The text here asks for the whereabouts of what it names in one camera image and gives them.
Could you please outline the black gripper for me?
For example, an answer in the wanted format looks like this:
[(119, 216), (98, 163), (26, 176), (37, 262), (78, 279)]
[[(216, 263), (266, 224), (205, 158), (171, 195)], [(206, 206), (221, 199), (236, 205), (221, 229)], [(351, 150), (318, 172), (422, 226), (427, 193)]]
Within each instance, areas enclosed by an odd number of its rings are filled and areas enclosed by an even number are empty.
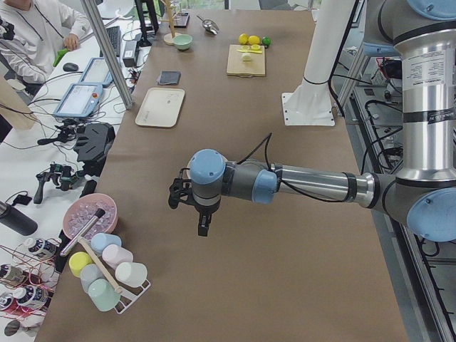
[(199, 212), (197, 233), (201, 237), (207, 237), (212, 220), (212, 214), (219, 209), (220, 200), (217, 200), (211, 205), (198, 203), (193, 197), (191, 180), (183, 177), (184, 171), (185, 169), (181, 169), (178, 177), (175, 178), (173, 183), (170, 185), (168, 205), (171, 209), (177, 209), (179, 203), (194, 207)]

